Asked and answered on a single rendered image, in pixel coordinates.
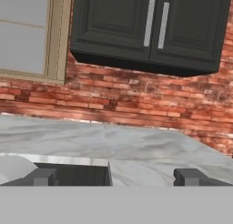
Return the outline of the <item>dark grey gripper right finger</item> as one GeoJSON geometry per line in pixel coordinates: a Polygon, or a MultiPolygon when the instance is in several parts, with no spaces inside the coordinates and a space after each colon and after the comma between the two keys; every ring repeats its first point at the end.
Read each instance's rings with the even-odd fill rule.
{"type": "Polygon", "coordinates": [[[175,186],[233,187],[233,184],[206,176],[197,168],[175,168],[173,175],[175,186]]]}

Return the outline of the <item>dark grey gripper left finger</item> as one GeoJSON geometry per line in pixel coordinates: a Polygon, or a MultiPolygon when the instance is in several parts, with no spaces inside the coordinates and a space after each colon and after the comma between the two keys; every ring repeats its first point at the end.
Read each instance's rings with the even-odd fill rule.
{"type": "Polygon", "coordinates": [[[57,186],[58,178],[55,168],[37,168],[24,178],[4,183],[4,186],[57,186]]]}

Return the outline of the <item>pale grey rounded object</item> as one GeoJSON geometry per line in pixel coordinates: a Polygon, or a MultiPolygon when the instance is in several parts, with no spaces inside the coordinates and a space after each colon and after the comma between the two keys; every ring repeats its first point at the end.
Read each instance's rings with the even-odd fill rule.
{"type": "Polygon", "coordinates": [[[18,156],[0,157],[0,186],[19,180],[21,186],[32,186],[33,180],[26,178],[37,166],[30,160],[18,156]]]}

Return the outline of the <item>steel sink with dark basin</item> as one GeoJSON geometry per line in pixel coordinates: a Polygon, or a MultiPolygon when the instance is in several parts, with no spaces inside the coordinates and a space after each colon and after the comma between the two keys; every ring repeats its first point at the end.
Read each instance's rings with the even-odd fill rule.
{"type": "Polygon", "coordinates": [[[0,154],[18,156],[32,161],[37,168],[55,168],[58,186],[112,186],[110,165],[106,159],[74,158],[30,154],[0,154]]]}

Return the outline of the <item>dark grey cupboard door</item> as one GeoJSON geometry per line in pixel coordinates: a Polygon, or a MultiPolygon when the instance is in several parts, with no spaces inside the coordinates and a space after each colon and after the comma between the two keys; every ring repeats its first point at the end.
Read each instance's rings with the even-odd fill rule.
{"type": "Polygon", "coordinates": [[[85,56],[147,61],[144,46],[149,0],[74,0],[70,51],[85,56]]]}
{"type": "Polygon", "coordinates": [[[231,0],[157,0],[150,62],[172,76],[200,76],[219,70],[231,0]],[[161,17],[169,2],[163,49],[158,49],[161,17]]]}

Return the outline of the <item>window with beige frame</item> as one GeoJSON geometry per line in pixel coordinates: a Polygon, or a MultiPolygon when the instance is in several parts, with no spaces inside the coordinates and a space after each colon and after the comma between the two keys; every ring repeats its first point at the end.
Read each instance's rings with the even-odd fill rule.
{"type": "Polygon", "coordinates": [[[63,84],[72,0],[0,0],[0,77],[63,84]]]}

